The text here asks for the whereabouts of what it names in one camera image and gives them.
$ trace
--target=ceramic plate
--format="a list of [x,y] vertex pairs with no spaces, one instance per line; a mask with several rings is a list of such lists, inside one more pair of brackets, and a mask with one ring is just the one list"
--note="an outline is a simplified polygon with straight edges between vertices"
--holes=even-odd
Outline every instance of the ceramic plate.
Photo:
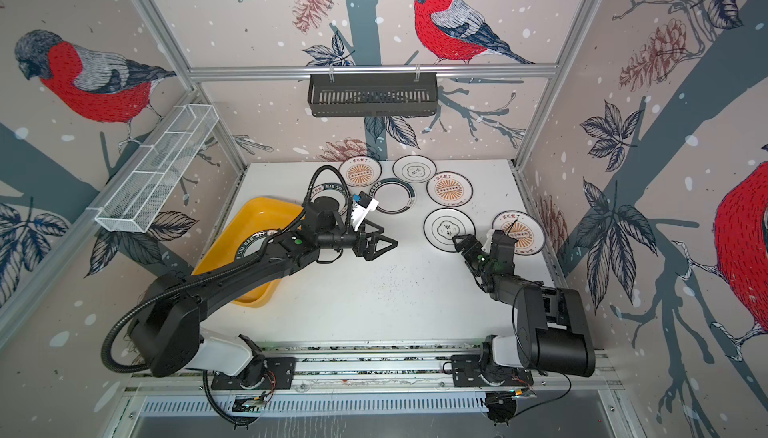
[[379,201],[376,211],[384,214],[403,213],[416,202],[413,186],[396,177],[388,177],[374,184],[370,195]]
[[427,193],[436,203],[458,207],[472,199],[472,183],[459,173],[437,173],[427,183]]
[[437,166],[428,157],[409,155],[395,161],[395,164],[392,164],[392,172],[408,183],[425,183],[435,176]]
[[339,214],[344,215],[346,212],[346,196],[344,195],[344,185],[340,183],[323,183],[318,184],[312,188],[312,198],[310,201],[314,201],[316,197],[328,196],[339,202]]
[[424,236],[438,250],[455,253],[453,237],[464,234],[475,234],[475,224],[459,210],[441,208],[424,220]]
[[264,238],[272,236],[274,233],[277,233],[277,230],[259,231],[258,233],[254,233],[248,236],[243,244],[237,248],[237,251],[235,251],[235,260],[240,260],[249,254],[259,251],[261,249],[261,243],[264,241]]
[[366,187],[382,175],[382,165],[372,157],[355,156],[341,163],[339,171],[351,187]]
[[533,217],[520,211],[505,211],[494,218],[491,228],[504,230],[507,236],[517,239],[514,254],[536,254],[544,248],[547,235],[542,225]]

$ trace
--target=metal vent grille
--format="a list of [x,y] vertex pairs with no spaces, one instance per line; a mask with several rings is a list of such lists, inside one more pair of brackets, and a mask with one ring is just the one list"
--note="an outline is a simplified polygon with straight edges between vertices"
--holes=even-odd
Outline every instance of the metal vent grille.
[[[228,413],[236,398],[249,395],[216,397],[216,402]],[[275,395],[266,406],[236,416],[321,416],[328,414],[417,414],[417,413],[478,413],[487,412],[485,393],[433,392],[399,394],[318,394]],[[212,416],[216,413],[205,396],[149,396],[141,410],[142,416]]]

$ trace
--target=bird illustration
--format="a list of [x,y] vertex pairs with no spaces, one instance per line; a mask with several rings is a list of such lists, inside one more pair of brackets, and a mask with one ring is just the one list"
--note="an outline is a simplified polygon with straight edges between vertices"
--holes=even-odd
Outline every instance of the bird illustration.
[[688,270],[681,278],[689,279],[693,267],[715,274],[728,283],[736,298],[752,314],[754,326],[740,338],[720,323],[710,324],[734,343],[736,354],[729,357],[742,361],[744,342],[768,334],[768,161],[725,195],[717,207],[714,233],[716,266],[693,261],[684,243],[672,243],[682,248],[688,261]]
[[139,143],[130,135],[130,120],[145,107],[154,111],[149,102],[152,90],[161,80],[176,76],[120,54],[82,48],[42,29],[22,36],[15,55],[25,78],[40,78],[75,113],[92,121],[125,123],[128,138],[118,144],[119,150],[128,142]]
[[478,11],[464,0],[416,0],[416,35],[437,56],[435,64],[445,59],[469,60],[483,54],[501,54],[518,63],[531,64],[513,53],[485,23]]

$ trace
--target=white snow dot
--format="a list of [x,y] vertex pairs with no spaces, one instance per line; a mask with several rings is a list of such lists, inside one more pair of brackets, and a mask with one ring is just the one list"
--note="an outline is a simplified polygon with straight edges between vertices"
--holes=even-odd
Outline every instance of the white snow dot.
[[69,332],[62,331],[61,333],[52,337],[51,341],[48,341],[48,345],[54,348],[60,348],[63,347],[65,343],[67,343],[67,340],[69,340]]

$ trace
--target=bird wing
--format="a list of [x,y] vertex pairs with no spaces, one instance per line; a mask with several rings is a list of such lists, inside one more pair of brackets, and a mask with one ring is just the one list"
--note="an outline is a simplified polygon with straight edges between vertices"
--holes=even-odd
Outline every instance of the bird wing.
[[447,10],[432,13],[432,22],[451,38],[471,41],[471,37],[485,25],[479,11],[469,7],[464,0],[453,0]]

